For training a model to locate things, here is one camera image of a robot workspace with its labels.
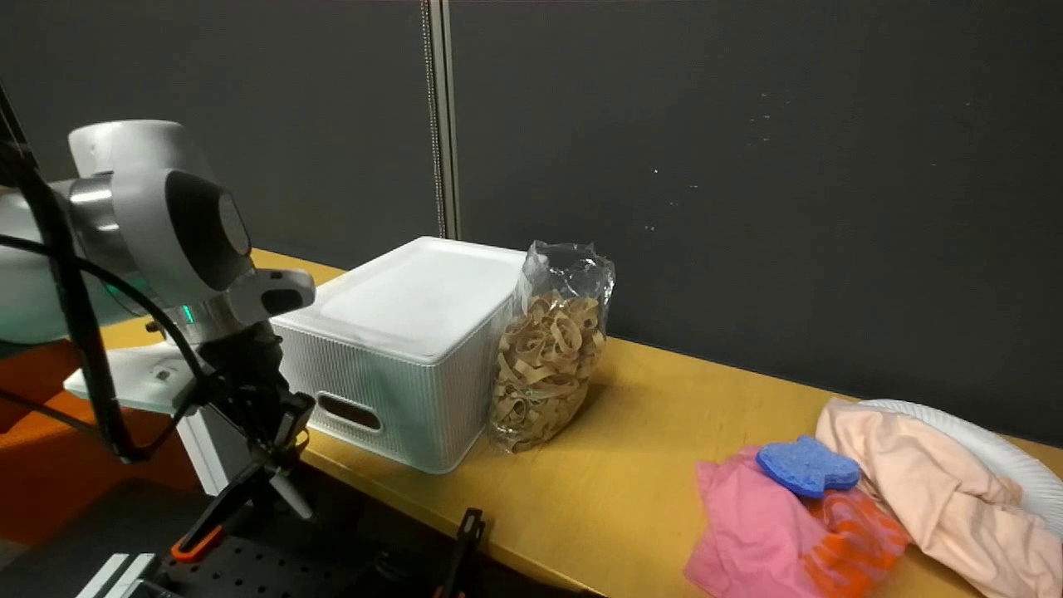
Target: blue object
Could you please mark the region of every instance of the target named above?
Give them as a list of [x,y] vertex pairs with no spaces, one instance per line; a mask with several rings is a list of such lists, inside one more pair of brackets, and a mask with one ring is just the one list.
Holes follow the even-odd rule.
[[781,483],[801,500],[825,500],[828,488],[847,491],[861,483],[861,464],[829,453],[818,439],[764,444],[757,464],[768,479]]

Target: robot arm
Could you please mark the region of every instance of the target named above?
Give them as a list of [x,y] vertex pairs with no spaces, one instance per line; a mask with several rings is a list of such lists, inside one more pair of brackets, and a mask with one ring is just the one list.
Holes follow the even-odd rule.
[[[20,178],[11,171],[0,178],[17,178],[20,186],[20,192],[0,186],[0,236],[49,250],[49,256],[31,256],[11,250],[13,243],[0,246],[0,340],[48,341],[73,335],[70,297],[76,289],[62,289],[55,276],[55,264],[62,264],[55,246],[62,243],[40,225],[44,211],[31,196],[37,192],[37,199],[48,196],[40,202],[53,211],[49,220],[61,220],[61,236],[76,254],[66,256],[66,267],[103,267],[154,299],[175,322],[186,346],[197,346],[190,364],[200,382],[186,405],[217,405],[252,450],[252,464],[230,483],[178,543],[178,552],[197,556],[205,536],[264,483],[276,484],[296,513],[304,513],[281,472],[301,450],[313,399],[292,394],[278,376],[278,340],[269,319],[313,302],[309,276],[252,267],[252,243],[235,202],[227,188],[190,174],[197,162],[182,125],[158,120],[85,125],[70,135],[70,151],[80,171],[76,178],[49,184],[49,188],[34,188],[34,175]],[[85,282],[85,297],[92,326],[141,316],[106,282]]]

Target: clear plastic bag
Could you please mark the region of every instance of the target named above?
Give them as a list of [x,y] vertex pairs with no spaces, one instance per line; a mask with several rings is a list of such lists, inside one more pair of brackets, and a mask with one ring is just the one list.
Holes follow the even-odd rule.
[[584,405],[613,289],[596,246],[530,243],[498,340],[489,433],[523,453],[551,443]]

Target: crumpled fabric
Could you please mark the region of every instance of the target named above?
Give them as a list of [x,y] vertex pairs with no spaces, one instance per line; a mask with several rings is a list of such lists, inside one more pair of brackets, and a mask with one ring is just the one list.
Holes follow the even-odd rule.
[[1063,596],[1063,543],[1021,510],[1012,483],[987,472],[950,434],[834,399],[818,439],[857,457],[909,537],[978,591]]
[[805,504],[770,483],[755,450],[696,464],[711,527],[685,576],[713,598],[857,598],[884,580],[906,533],[863,491]]

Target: wooden table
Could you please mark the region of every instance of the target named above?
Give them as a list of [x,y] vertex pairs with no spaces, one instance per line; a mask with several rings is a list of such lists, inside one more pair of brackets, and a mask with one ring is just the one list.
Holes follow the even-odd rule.
[[[340,276],[276,254],[255,259],[316,282]],[[709,527],[694,464],[813,433],[834,392],[620,340],[599,364],[602,384],[577,423],[530,453],[483,439],[458,472],[432,479],[313,434],[304,463],[441,533],[456,533],[468,504],[483,510],[492,559],[536,579],[613,598],[696,596],[680,576]],[[1063,450],[1015,444],[1063,476]],[[909,547],[884,596],[978,591]]]

